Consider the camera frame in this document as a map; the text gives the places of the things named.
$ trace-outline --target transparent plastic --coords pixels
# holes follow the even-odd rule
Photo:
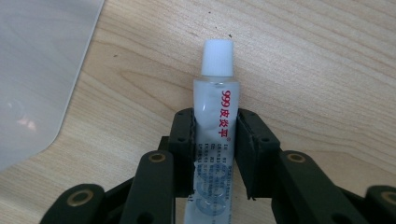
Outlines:
[[[196,162],[194,194],[184,223],[230,223],[233,149],[239,82],[232,77],[194,80]]]
[[[0,7],[0,171],[57,136],[104,0]]]

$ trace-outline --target wooden table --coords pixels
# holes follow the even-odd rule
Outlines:
[[[107,0],[59,136],[0,174],[0,223],[37,223],[66,189],[133,176],[192,106],[208,38],[234,41],[240,107],[283,149],[359,195],[396,186],[395,15],[394,0]],[[233,185],[233,223],[275,223],[237,169]]]

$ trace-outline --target glue tube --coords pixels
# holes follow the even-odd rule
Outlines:
[[[239,82],[233,79],[233,42],[206,40],[203,75],[194,80],[194,193],[184,223],[231,223],[233,146]]]

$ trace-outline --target clear plastic tube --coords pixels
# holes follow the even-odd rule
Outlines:
[[[213,41],[215,47],[207,49]],[[224,46],[218,48],[219,44],[225,45],[225,49]],[[232,47],[233,42],[228,40],[206,41],[204,76],[194,80],[196,161],[194,194],[188,199],[184,219],[187,224],[231,222],[233,146],[239,102],[239,83],[233,79]],[[218,54],[212,57],[212,61],[217,60],[214,67],[223,66],[220,70],[215,68],[219,72],[205,70],[208,64],[205,54],[210,48],[215,48]],[[231,62],[228,58],[219,63],[219,58],[227,58],[230,53]]]

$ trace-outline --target wooden surface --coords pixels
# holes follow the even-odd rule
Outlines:
[[[0,223],[37,223],[80,183],[109,190],[192,106],[208,38],[234,41],[240,107],[359,195],[396,186],[394,0],[106,0],[60,134],[0,174]],[[235,169],[233,223],[275,223]],[[177,200],[182,223],[185,200]]]

